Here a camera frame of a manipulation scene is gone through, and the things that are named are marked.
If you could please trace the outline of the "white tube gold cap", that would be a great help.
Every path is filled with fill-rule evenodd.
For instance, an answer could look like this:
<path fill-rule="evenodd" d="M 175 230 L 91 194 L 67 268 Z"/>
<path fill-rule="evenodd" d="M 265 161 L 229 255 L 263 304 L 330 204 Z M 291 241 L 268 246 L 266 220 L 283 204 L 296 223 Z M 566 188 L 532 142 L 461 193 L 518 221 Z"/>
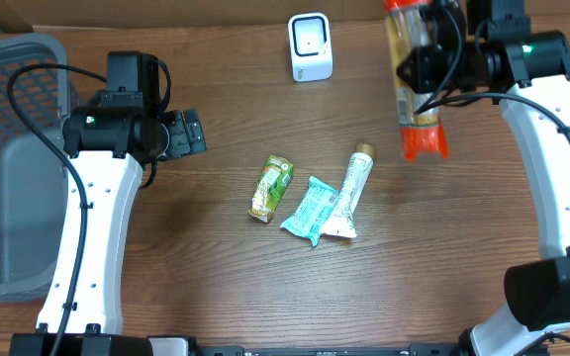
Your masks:
<path fill-rule="evenodd" d="M 343 238 L 356 238 L 353 214 L 371 173 L 376 148 L 359 143 L 351 154 L 342 186 L 329 218 L 321 226 L 321 234 Z"/>

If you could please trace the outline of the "orange spaghetti packet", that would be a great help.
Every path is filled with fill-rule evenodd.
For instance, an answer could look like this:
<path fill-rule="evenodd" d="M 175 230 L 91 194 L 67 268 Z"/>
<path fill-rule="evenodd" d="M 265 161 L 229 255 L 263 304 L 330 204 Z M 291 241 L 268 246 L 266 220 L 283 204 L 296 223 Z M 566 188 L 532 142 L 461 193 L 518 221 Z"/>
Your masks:
<path fill-rule="evenodd" d="M 448 145 L 438 109 L 416 116 L 431 92 L 416 94 L 397 70 L 415 48 L 434 44 L 433 30 L 420 10 L 426 0 L 386 0 L 386 28 L 393 65 L 398 120 L 404 158 L 414 162 L 420 154 L 437 153 L 448 157 Z"/>

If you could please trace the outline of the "green tea carton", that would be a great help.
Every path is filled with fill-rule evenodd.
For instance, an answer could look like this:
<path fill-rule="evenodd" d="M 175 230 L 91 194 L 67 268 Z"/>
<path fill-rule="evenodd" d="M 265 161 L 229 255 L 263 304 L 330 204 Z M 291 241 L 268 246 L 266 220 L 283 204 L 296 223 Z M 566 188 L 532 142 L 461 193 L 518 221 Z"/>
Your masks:
<path fill-rule="evenodd" d="M 284 157 L 270 155 L 251 199 L 248 213 L 269 223 L 294 176 L 294 164 Z"/>

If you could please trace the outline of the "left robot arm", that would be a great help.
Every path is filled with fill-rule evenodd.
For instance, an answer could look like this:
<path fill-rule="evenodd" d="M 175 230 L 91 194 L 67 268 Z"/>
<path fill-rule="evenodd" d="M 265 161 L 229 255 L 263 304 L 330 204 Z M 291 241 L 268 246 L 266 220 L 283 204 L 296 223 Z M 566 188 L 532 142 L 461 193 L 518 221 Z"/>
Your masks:
<path fill-rule="evenodd" d="M 138 191 L 159 162 L 202 153 L 206 142 L 194 109 L 168 108 L 166 64 L 139 51 L 112 51 L 106 87 L 71 111 L 63 146 L 52 143 L 22 111 L 14 86 L 10 105 L 22 123 L 62 162 L 70 191 L 52 283 L 33 333 L 16 333 L 12 355 L 176 355 L 201 350 L 190 336 L 126 336 L 121 277 L 127 230 Z"/>

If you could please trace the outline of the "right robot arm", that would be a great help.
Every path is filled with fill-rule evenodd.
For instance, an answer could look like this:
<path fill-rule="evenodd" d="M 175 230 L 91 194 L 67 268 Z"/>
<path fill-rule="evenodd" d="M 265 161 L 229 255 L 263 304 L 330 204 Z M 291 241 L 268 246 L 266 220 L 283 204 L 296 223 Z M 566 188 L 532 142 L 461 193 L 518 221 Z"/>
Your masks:
<path fill-rule="evenodd" d="M 439 355 L 544 355 L 570 329 L 570 45 L 536 33 L 521 1 L 389 1 L 405 156 L 443 152 L 440 107 L 489 99 L 521 153 L 538 222 L 536 262 L 511 267 L 505 303 Z"/>

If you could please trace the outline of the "teal snack packet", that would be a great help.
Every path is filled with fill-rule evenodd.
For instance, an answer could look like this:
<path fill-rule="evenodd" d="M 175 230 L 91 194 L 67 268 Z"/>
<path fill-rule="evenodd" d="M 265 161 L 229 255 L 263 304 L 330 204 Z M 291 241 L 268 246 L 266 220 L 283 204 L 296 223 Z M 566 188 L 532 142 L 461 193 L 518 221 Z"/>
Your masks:
<path fill-rule="evenodd" d="M 315 176 L 296 211 L 281 225 L 297 237 L 308 238 L 313 247 L 321 240 L 321 227 L 333 211 L 338 190 Z"/>

